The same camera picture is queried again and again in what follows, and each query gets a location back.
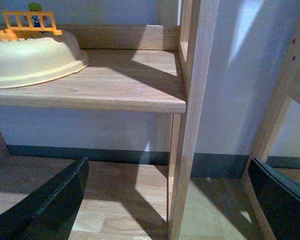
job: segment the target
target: white wall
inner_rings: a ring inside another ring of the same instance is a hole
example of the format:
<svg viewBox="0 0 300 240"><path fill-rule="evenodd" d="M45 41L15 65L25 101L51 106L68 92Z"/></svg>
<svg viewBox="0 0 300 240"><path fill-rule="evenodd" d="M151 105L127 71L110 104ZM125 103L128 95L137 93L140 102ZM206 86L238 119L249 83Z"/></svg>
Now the white wall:
<svg viewBox="0 0 300 240"><path fill-rule="evenodd" d="M270 156L300 158L300 105L292 101Z"/></svg>
<svg viewBox="0 0 300 240"><path fill-rule="evenodd" d="M27 11L29 0L0 0L2 11ZM37 0L57 24L177 25L179 0Z"/></svg>
<svg viewBox="0 0 300 240"><path fill-rule="evenodd" d="M221 0L196 152L249 155L300 0Z"/></svg>
<svg viewBox="0 0 300 240"><path fill-rule="evenodd" d="M220 0L197 153L250 153L299 12L300 0ZM167 119L0 107L0 129L11 145L167 151Z"/></svg>

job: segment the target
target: wooden shelf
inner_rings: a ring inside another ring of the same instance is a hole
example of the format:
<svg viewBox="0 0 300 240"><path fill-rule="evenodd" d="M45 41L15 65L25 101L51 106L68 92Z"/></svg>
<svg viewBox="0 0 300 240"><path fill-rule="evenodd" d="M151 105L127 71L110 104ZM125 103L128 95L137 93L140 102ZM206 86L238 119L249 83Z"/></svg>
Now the wooden shelf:
<svg viewBox="0 0 300 240"><path fill-rule="evenodd" d="M0 105L185 113L187 97L176 52L85 51L90 65L81 72L37 85L0 89Z"/></svg>
<svg viewBox="0 0 300 240"><path fill-rule="evenodd" d="M0 214L72 160L10 156L0 163ZM167 239L167 166L89 161L70 240Z"/></svg>

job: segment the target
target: yellow plastic fence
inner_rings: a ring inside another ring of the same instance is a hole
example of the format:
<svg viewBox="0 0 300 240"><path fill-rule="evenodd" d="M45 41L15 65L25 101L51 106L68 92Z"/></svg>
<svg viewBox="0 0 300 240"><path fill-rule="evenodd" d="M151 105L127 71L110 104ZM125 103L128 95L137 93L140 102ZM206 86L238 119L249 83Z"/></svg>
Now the yellow plastic fence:
<svg viewBox="0 0 300 240"><path fill-rule="evenodd" d="M35 31L35 32L53 32L53 35L62 35L62 30L56 26L54 13L51 11L4 11L3 12L6 26L11 31ZM17 26L11 26L9 15L14 15ZM23 26L20 16L27 18L29 26ZM34 27L32 16L38 16L40 27ZM44 16L49 16L52 27L45 27Z"/></svg>

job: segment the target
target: toy figure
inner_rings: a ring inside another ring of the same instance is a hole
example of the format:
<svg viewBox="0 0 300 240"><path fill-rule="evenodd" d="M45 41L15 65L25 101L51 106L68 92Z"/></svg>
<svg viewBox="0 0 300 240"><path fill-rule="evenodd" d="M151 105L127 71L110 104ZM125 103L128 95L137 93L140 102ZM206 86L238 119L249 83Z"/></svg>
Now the toy figure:
<svg viewBox="0 0 300 240"><path fill-rule="evenodd" d="M39 3L35 3L35 2L32 2L28 5L28 9L31 11L31 12L41 12L42 11L42 7ZM41 27L41 24L40 24L40 21L39 21L39 17L36 16L36 15L32 15L31 18L33 19L33 26L35 28L40 28ZM47 21L48 20L48 17L47 16L43 16L43 21Z"/></svg>

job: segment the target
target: cream plastic tub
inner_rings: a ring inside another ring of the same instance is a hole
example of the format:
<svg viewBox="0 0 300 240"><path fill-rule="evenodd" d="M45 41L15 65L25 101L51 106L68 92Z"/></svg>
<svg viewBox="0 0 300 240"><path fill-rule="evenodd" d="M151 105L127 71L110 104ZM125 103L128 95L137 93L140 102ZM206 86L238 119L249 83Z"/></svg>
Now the cream plastic tub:
<svg viewBox="0 0 300 240"><path fill-rule="evenodd" d="M88 64L86 52L70 32L0 41L0 89L40 84L77 73Z"/></svg>

